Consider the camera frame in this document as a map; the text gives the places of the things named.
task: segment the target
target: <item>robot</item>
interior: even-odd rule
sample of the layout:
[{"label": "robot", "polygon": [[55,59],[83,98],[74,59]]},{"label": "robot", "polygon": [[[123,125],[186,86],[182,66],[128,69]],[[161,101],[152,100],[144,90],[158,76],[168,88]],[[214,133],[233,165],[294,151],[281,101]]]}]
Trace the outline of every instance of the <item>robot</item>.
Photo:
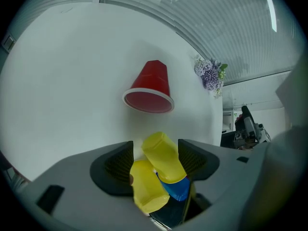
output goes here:
[{"label": "robot", "polygon": [[293,127],[273,140],[243,107],[232,142],[235,149],[253,150],[178,141],[191,185],[187,200],[173,208],[178,211],[165,211],[173,222],[135,206],[132,141],[61,160],[30,183],[20,201],[48,230],[159,230],[153,220],[178,231],[262,227],[295,192],[307,166],[308,86],[302,76],[307,70],[297,67],[277,90]]}]

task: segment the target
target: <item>flower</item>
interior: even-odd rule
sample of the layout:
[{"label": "flower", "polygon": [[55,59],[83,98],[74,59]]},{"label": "flower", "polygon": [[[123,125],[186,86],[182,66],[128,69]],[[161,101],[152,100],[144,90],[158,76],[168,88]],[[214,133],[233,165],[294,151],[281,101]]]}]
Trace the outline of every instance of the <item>flower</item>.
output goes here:
[{"label": "flower", "polygon": [[220,79],[217,79],[213,81],[203,82],[203,86],[208,90],[217,90],[217,89],[222,88],[223,81],[221,81]]},{"label": "flower", "polygon": [[201,79],[205,82],[211,82],[218,79],[218,72],[216,69],[210,69],[205,71],[205,73],[201,76]]},{"label": "flower", "polygon": [[213,68],[212,62],[210,60],[198,60],[194,66],[194,71],[198,76],[204,75],[205,71]]}]

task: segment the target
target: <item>yellow plastic cup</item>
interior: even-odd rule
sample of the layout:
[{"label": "yellow plastic cup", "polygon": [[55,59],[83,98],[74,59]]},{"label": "yellow plastic cup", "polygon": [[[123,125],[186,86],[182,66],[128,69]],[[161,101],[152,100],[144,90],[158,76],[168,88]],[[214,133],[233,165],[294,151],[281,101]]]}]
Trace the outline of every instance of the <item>yellow plastic cup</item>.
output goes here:
[{"label": "yellow plastic cup", "polygon": [[141,148],[162,182],[173,184],[185,178],[185,170],[179,161],[178,147],[166,134],[152,134],[145,139]]},{"label": "yellow plastic cup", "polygon": [[130,174],[133,176],[134,202],[141,211],[151,213],[168,202],[170,196],[148,160],[135,161]]}]

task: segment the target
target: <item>red plastic cup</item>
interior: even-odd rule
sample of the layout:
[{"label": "red plastic cup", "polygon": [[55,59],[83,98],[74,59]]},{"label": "red plastic cup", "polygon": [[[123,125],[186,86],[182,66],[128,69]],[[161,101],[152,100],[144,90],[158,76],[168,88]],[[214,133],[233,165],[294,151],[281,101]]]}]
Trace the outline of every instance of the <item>red plastic cup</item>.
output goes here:
[{"label": "red plastic cup", "polygon": [[130,108],[146,113],[172,111],[167,66],[159,60],[148,61],[122,99]]}]

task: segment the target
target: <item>blue cup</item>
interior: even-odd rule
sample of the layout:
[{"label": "blue cup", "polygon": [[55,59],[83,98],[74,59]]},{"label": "blue cup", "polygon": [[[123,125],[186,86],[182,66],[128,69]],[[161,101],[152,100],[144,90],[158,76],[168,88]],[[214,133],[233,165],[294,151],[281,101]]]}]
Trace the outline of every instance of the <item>blue cup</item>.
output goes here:
[{"label": "blue cup", "polygon": [[169,193],[169,195],[176,200],[184,201],[185,199],[187,199],[190,185],[190,181],[187,177],[173,184],[167,184],[162,182],[161,180],[160,183],[162,183],[163,187]]}]

